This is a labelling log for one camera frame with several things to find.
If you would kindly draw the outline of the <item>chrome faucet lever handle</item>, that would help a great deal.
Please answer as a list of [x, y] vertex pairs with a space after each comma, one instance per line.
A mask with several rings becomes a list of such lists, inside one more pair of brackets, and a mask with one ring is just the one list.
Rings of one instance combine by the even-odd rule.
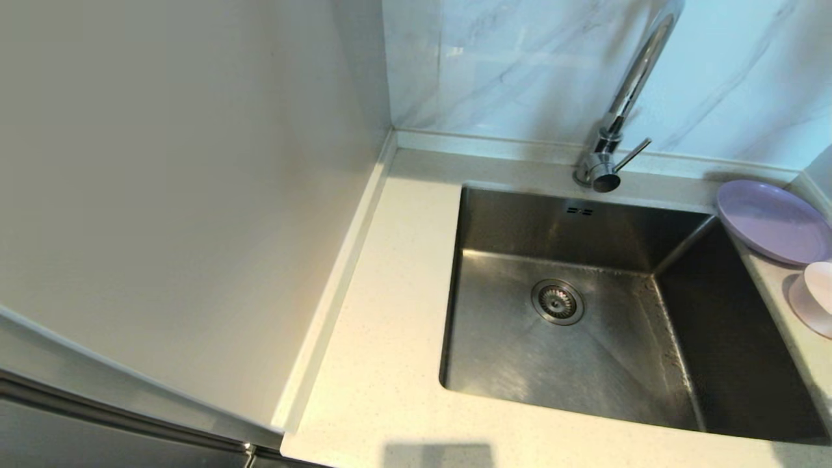
[[638, 144], [634, 149], [632, 149], [632, 151], [628, 152], [626, 157], [622, 158], [622, 160], [620, 160], [618, 163], [616, 163], [615, 166], [613, 166], [613, 172], [618, 173], [622, 169], [624, 169], [624, 166], [632, 162], [632, 160], [636, 156], [638, 156], [642, 151], [644, 151], [645, 148], [647, 148], [648, 145], [650, 145], [652, 142], [653, 139], [651, 139], [651, 137], [646, 137], [640, 144]]

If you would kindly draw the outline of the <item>purple plate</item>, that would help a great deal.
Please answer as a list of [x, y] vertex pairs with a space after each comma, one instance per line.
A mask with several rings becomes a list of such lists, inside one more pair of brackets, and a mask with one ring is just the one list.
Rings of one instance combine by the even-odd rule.
[[717, 190], [716, 209], [726, 230], [764, 257], [795, 267], [832, 260], [832, 225], [787, 190], [728, 181]]

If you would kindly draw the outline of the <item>pale pink cup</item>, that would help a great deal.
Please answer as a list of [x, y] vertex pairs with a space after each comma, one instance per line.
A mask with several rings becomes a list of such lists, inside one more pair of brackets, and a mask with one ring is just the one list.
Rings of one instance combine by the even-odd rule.
[[832, 340], [832, 261], [806, 266], [788, 288], [788, 302], [803, 325]]

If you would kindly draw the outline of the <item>stainless steel sink basin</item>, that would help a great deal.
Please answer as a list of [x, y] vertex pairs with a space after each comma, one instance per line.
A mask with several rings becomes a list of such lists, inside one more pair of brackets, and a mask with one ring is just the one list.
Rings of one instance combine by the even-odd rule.
[[[556, 278], [579, 323], [532, 307]], [[439, 382], [630, 423], [832, 445], [781, 331], [707, 213], [464, 187]]]

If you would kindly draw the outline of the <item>round metal drain strainer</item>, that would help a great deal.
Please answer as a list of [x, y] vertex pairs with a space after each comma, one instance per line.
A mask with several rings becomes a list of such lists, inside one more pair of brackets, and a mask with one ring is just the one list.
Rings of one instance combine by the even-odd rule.
[[585, 299], [573, 284], [562, 279], [542, 279], [530, 293], [533, 309], [546, 322], [571, 326], [585, 314]]

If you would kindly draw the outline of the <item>white tall cabinet side panel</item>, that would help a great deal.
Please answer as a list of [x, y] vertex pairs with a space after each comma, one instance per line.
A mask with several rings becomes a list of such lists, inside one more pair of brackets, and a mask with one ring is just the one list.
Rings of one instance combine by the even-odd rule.
[[0, 365], [293, 432], [393, 150], [383, 0], [0, 0]]

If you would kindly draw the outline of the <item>chrome gooseneck faucet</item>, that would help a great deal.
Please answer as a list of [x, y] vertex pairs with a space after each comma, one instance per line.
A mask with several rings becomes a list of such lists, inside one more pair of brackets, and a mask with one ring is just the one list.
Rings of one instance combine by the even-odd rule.
[[621, 184], [620, 172], [614, 173], [615, 153], [639, 95], [672, 36], [683, 14], [686, 0], [665, 0], [636, 48], [604, 116], [595, 126], [595, 134], [575, 166], [571, 177], [584, 189], [609, 193]]

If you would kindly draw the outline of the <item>stainless steel appliance front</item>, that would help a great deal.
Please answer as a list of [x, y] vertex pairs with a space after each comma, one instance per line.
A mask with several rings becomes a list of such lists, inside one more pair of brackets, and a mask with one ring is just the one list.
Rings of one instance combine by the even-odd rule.
[[0, 468], [329, 468], [0, 370]]

